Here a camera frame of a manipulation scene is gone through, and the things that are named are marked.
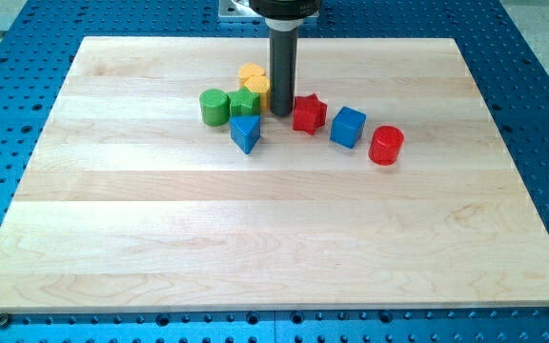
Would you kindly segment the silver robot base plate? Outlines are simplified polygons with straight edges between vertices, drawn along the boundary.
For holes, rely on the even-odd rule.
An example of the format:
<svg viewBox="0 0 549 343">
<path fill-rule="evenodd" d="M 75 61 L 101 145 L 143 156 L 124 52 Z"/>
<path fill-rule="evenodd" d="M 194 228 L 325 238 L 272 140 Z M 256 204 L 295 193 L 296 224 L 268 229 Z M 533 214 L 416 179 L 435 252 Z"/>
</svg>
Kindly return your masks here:
<svg viewBox="0 0 549 343">
<path fill-rule="evenodd" d="M 250 8 L 249 0 L 220 0 L 218 15 L 222 19 L 245 19 L 261 16 Z"/>
</svg>

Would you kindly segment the black round tool flange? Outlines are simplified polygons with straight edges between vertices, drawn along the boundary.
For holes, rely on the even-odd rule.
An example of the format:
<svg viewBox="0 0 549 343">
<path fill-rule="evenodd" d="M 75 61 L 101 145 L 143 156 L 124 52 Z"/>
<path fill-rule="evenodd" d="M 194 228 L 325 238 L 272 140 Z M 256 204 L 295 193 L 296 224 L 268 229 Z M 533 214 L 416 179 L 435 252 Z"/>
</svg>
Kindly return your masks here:
<svg viewBox="0 0 549 343">
<path fill-rule="evenodd" d="M 321 0 L 249 0 L 254 12 L 275 20 L 304 19 L 317 12 L 321 5 Z"/>
</svg>

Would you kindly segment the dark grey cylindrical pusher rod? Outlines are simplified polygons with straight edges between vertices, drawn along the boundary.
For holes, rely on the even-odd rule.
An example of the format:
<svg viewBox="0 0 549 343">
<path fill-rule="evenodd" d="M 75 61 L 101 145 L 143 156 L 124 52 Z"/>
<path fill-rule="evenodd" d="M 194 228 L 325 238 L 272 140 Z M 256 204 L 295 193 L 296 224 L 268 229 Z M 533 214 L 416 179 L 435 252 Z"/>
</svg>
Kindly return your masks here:
<svg viewBox="0 0 549 343">
<path fill-rule="evenodd" d="M 293 111 L 297 20 L 268 19 L 270 30 L 271 112 L 287 116 Z"/>
</svg>

